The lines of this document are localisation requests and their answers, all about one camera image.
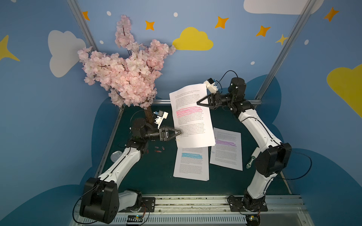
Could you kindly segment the document with pink highlight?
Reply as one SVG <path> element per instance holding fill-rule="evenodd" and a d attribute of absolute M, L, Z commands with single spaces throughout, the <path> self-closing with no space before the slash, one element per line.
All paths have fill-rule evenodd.
<path fill-rule="evenodd" d="M 169 94 L 174 127 L 182 131 L 178 148 L 212 147 L 216 144 L 210 109 L 197 105 L 207 96 L 205 84 L 183 87 Z"/>

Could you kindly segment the document with blue highlight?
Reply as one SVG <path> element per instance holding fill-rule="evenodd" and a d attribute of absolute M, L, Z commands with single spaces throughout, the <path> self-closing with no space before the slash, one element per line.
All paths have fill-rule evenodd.
<path fill-rule="evenodd" d="M 208 147 L 178 148 L 173 176 L 209 181 Z"/>

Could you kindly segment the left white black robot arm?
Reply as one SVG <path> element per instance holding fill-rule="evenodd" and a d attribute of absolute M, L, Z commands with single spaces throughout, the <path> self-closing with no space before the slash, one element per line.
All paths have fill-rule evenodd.
<path fill-rule="evenodd" d="M 130 211 L 142 215 L 131 215 L 126 223 L 137 226 L 145 224 L 154 211 L 151 203 L 144 202 L 142 193 L 130 189 L 119 193 L 118 189 L 131 168 L 147 152 L 148 142 L 154 140 L 170 141 L 181 135 L 181 130 L 169 126 L 161 126 L 161 121 L 150 124 L 144 118 L 137 118 L 130 127 L 131 138 L 120 157 L 96 178 L 89 178 L 84 186 L 83 195 L 77 200 L 80 204 L 79 214 L 92 223 L 110 224 L 121 211 Z"/>

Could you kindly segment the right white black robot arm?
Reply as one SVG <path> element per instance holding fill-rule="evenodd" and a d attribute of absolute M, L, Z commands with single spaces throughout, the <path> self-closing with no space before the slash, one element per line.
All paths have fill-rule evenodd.
<path fill-rule="evenodd" d="M 218 91 L 213 79 L 204 82 L 210 94 L 197 102 L 197 105 L 212 110 L 220 106 L 229 107 L 230 111 L 248 129 L 258 147 L 247 164 L 255 165 L 255 175 L 248 186 L 243 202 L 248 208 L 255 208 L 258 204 L 265 206 L 267 188 L 286 168 L 290 155 L 293 153 L 289 143 L 278 139 L 266 124 L 261 120 L 255 107 L 245 99 L 246 83 L 239 77 L 234 77 L 228 87 L 227 94 Z"/>

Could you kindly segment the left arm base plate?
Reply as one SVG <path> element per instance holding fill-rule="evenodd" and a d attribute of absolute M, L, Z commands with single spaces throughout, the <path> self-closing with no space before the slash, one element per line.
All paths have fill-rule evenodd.
<path fill-rule="evenodd" d="M 155 197 L 143 197 L 142 201 L 137 201 L 134 206 L 119 210 L 118 212 L 154 212 L 155 206 Z"/>

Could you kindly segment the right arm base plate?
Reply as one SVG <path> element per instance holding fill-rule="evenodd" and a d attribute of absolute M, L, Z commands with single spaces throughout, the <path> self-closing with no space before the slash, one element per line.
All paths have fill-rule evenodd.
<path fill-rule="evenodd" d="M 230 195 L 227 197 L 227 203 L 229 204 L 231 212 L 267 212 L 268 208 L 265 202 L 265 196 L 259 199 L 252 199 L 249 196 L 235 197 Z"/>

